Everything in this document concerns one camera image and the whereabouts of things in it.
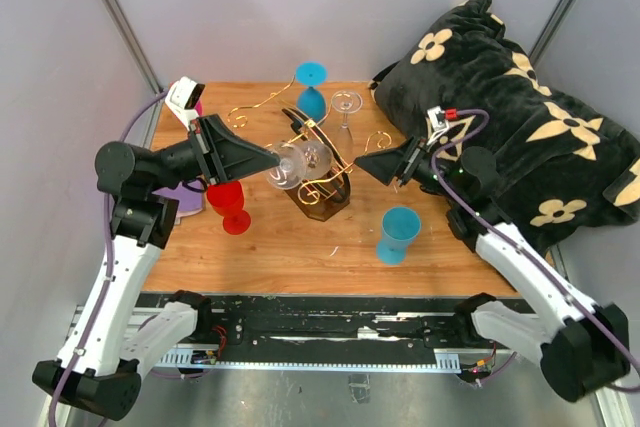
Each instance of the glass base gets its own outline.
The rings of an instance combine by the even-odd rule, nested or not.
[[[222,219],[222,228],[227,234],[244,234],[251,225],[251,216],[244,210],[233,217]]]
[[[407,256],[406,250],[392,250],[387,247],[383,241],[378,242],[376,246],[376,255],[378,259],[387,265],[398,265]]]

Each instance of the gold metal wire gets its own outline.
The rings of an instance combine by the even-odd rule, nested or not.
[[[245,105],[245,106],[235,107],[231,109],[231,111],[229,111],[229,113],[227,114],[227,122],[232,123],[233,127],[236,129],[244,127],[249,122],[249,119],[247,118],[246,115],[237,115],[233,119],[231,118],[231,116],[240,110],[257,109],[258,107],[263,106],[267,102],[275,99],[280,94],[282,94],[287,89],[289,89],[289,87],[291,87],[294,82],[295,82],[295,76],[291,79],[291,82],[289,82],[286,86],[284,86],[282,89],[280,89],[277,92],[272,92],[271,95],[265,100],[263,100],[262,102],[254,105]],[[316,122],[313,119],[305,120],[304,116],[302,116],[302,114],[297,110],[296,106],[291,102],[284,99],[278,99],[278,102],[286,106],[288,108],[289,113],[292,114],[302,124],[301,132],[298,135],[287,140],[286,143],[292,144],[295,141],[300,139],[307,140],[310,134],[313,134],[313,136],[317,140],[319,140],[325,145],[328,144],[328,146],[332,150],[332,154],[334,154],[333,155],[335,157],[334,160],[336,161],[336,164],[337,164],[336,166],[332,166],[329,169],[329,172],[333,174],[331,175],[331,177],[328,177],[326,179],[308,180],[303,182],[298,188],[298,199],[300,200],[301,203],[305,205],[315,205],[318,202],[320,202],[320,199],[322,198],[330,199],[336,193],[338,193],[337,189],[334,189],[332,192],[330,192],[329,189],[322,188],[322,190],[326,192],[326,193],[323,193],[320,190],[318,190],[318,187],[316,186],[324,186],[324,184],[331,184],[332,182],[340,179],[342,174],[350,174],[351,172],[353,172],[353,166],[354,166],[353,162],[347,163],[347,161],[342,157],[338,149],[336,149],[335,145],[333,145],[333,142],[331,141],[331,139],[322,131],[322,129],[319,126],[319,124],[322,124],[325,120],[327,120],[327,118],[329,117],[333,109],[329,107],[327,109],[327,113],[320,120],[320,122]],[[365,154],[369,151],[369,144],[371,143],[372,139],[374,139],[376,136],[380,136],[380,138],[376,142],[376,147],[378,149],[385,149],[391,145],[391,142],[392,142],[391,136],[388,133],[379,130],[371,134],[369,137],[367,137],[367,142],[364,147]],[[312,199],[311,201],[307,200],[308,197],[307,199],[302,198],[302,195],[304,192],[306,192],[308,197],[311,197]]]
[[[371,142],[371,139],[373,139],[377,135],[380,136],[380,139],[378,139],[378,141],[376,142],[376,147],[378,149],[386,149],[387,147],[389,147],[391,145],[391,142],[392,142],[391,136],[386,132],[378,130],[377,132],[374,132],[369,137],[367,137],[367,143],[365,144],[365,147],[364,147],[364,153],[365,154],[369,151],[369,143]],[[331,182],[336,180],[338,177],[340,177],[342,174],[345,174],[345,173],[346,174],[350,174],[353,171],[353,165],[354,165],[353,162],[351,162],[350,164],[345,164],[344,167],[342,167],[340,170],[335,172],[333,176],[331,176],[331,177],[329,177],[327,179],[308,180],[306,182],[303,182],[300,185],[300,187],[298,188],[298,200],[300,202],[302,202],[303,204],[305,204],[305,205],[315,205],[318,202],[320,202],[320,199],[322,197],[324,197],[325,199],[329,199],[329,198],[333,197],[333,195],[335,195],[337,190],[334,190],[330,195],[322,195],[313,186],[322,185],[322,184],[330,184]],[[311,202],[308,202],[307,200],[302,198],[303,189],[307,192],[309,197],[311,197],[313,199]]]
[[[249,118],[246,115],[238,115],[236,116],[234,119],[231,119],[231,116],[233,114],[235,114],[236,112],[238,112],[239,110],[245,110],[245,109],[257,109],[258,107],[262,107],[264,104],[266,104],[267,102],[275,99],[276,97],[278,97],[280,94],[282,94],[284,91],[286,91],[289,87],[291,87],[293,85],[293,83],[296,81],[295,76],[291,79],[291,82],[289,82],[287,85],[285,85],[282,89],[280,89],[277,92],[272,92],[271,95],[269,95],[269,97],[267,97],[266,99],[264,99],[262,102],[258,103],[258,104],[254,104],[254,105],[243,105],[241,107],[235,107],[233,109],[231,109],[229,111],[229,113],[227,114],[227,122],[233,122],[233,128],[234,129],[239,129],[241,127],[244,127],[245,125],[247,125],[249,123]]]
[[[388,147],[391,147],[391,143],[392,143],[391,136],[389,134],[387,134],[386,132],[383,132],[382,130],[379,130],[377,132],[374,132],[373,134],[371,134],[367,138],[367,143],[364,146],[364,153],[365,154],[367,152],[369,152],[369,142],[371,142],[371,139],[373,139],[376,135],[380,136],[380,138],[378,139],[378,142],[376,142],[376,147],[378,148],[378,150],[382,150],[382,149],[386,149]]]

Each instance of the black plush cushion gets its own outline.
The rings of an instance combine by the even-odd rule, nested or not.
[[[491,116],[485,130],[443,152],[440,162],[454,162],[472,145],[491,150],[502,177],[497,203],[540,252],[580,225],[636,221],[638,141],[579,99],[540,85],[490,5],[469,0],[440,17],[402,60],[374,78],[376,103],[407,137],[430,134],[425,116],[432,107],[485,109]],[[456,121],[447,139],[480,120]]]

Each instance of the blue cup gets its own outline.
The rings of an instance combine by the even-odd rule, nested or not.
[[[394,207],[382,218],[382,239],[376,255],[385,264],[397,265],[407,256],[407,248],[416,240],[422,222],[408,207]]]
[[[327,69],[317,62],[305,62],[296,69],[296,80],[307,86],[298,97],[296,107],[307,117],[320,122],[327,113],[327,104],[315,87],[327,80]]]

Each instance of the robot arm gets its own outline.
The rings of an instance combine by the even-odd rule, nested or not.
[[[399,186],[413,179],[424,192],[444,195],[451,205],[447,219],[454,236],[498,270],[537,314],[537,319],[518,314],[494,297],[479,294],[456,308],[464,337],[470,343],[494,340],[539,364],[554,391],[572,402],[625,376],[629,361],[575,305],[584,306],[628,349],[626,316],[615,304],[599,306],[562,278],[500,211],[491,197],[499,180],[491,152],[467,147],[456,165],[441,173],[491,229],[441,187],[431,168],[430,147],[447,132],[451,114],[440,107],[431,109],[429,139],[412,138],[398,148],[358,157],[355,163],[386,185],[394,178]],[[514,242],[506,242],[505,236]]]
[[[32,376],[36,385],[52,394],[63,372],[73,365],[62,391],[64,403],[120,420],[133,406],[142,380],[168,350],[186,337],[211,333],[210,299],[180,291],[161,314],[124,341],[135,302],[169,239],[178,209],[177,200],[155,192],[199,176],[208,184],[230,182],[279,163],[275,154],[235,136],[218,115],[198,117],[195,105],[203,88],[185,77],[166,98],[187,127],[186,140],[156,152],[109,142],[96,155],[98,190],[113,197],[113,272],[106,278],[105,254],[76,330],[57,358],[39,362]],[[109,282],[106,296],[91,322],[105,281]],[[80,349],[79,339],[90,322],[87,342]]]

